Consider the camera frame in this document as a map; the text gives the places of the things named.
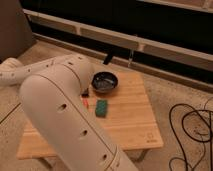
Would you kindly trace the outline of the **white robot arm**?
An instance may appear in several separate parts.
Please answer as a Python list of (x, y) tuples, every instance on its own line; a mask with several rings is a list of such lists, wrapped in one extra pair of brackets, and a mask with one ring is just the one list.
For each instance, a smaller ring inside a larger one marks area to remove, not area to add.
[(25, 114), (71, 171), (138, 171), (80, 99), (93, 73), (79, 54), (30, 65), (8, 58), (0, 63), (0, 86), (20, 87)]

